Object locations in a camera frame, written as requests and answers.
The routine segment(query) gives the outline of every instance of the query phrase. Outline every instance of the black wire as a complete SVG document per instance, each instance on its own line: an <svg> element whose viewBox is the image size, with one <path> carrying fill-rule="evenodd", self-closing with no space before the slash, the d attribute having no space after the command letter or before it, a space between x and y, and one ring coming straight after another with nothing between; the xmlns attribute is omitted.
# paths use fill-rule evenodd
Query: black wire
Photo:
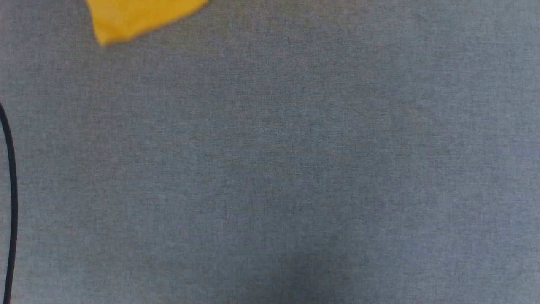
<svg viewBox="0 0 540 304"><path fill-rule="evenodd" d="M9 237L8 268L5 275L4 304L11 301L11 286L13 285L13 273L15 270L15 252L17 251L17 223L18 223L18 195L17 195L17 168L15 166L15 147L8 117L0 103L0 121L4 129L5 143L8 146L9 179L11 183L11 233Z"/></svg>

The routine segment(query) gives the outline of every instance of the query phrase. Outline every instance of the textured gray background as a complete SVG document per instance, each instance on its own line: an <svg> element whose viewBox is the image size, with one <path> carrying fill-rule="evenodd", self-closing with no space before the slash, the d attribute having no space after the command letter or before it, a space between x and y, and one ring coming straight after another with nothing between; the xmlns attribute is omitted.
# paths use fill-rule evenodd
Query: textured gray background
<svg viewBox="0 0 540 304"><path fill-rule="evenodd" d="M538 0L214 0L102 50L2 0L13 303L540 302L539 37Z"/></svg>

